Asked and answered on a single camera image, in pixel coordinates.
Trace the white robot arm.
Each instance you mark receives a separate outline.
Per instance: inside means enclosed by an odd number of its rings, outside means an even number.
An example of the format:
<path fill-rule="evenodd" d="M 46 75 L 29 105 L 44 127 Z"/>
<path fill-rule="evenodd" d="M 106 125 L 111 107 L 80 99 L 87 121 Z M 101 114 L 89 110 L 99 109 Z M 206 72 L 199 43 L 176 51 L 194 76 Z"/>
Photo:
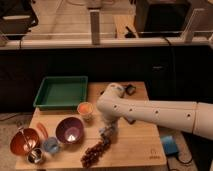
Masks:
<path fill-rule="evenodd" d="M 213 140 L 213 104 L 125 99 L 124 91 L 110 83 L 98 98 L 97 109 L 107 124 L 129 117 Z"/>

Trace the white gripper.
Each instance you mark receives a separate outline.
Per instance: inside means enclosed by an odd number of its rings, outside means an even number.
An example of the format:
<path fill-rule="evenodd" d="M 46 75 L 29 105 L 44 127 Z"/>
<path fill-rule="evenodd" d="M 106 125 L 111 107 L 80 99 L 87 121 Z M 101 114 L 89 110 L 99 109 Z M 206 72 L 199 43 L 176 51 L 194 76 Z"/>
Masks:
<path fill-rule="evenodd" d="M 113 135 L 118 131 L 118 122 L 117 121 L 112 121 L 104 122 L 104 127 L 101 129 L 101 132 L 103 135 Z"/>

